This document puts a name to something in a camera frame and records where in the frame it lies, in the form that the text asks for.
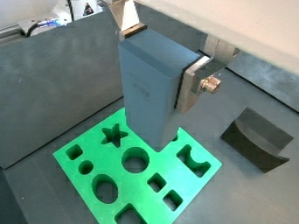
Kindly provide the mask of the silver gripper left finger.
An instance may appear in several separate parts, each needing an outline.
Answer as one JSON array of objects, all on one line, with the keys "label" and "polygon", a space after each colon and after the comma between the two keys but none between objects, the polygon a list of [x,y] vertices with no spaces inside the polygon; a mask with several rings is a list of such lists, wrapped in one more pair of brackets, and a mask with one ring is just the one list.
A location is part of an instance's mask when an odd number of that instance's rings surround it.
[{"label": "silver gripper left finger", "polygon": [[106,0],[119,29],[119,40],[123,41],[147,29],[140,22],[135,0]]}]

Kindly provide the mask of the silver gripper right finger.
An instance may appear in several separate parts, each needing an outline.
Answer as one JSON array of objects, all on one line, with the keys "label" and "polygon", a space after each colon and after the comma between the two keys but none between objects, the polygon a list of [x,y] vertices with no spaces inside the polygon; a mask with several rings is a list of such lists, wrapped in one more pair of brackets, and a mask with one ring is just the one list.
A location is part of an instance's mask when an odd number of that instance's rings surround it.
[{"label": "silver gripper right finger", "polygon": [[186,113],[195,105],[202,93],[212,95],[220,88],[216,73],[236,57],[239,49],[214,36],[204,43],[203,55],[184,68],[179,86],[175,108]]}]

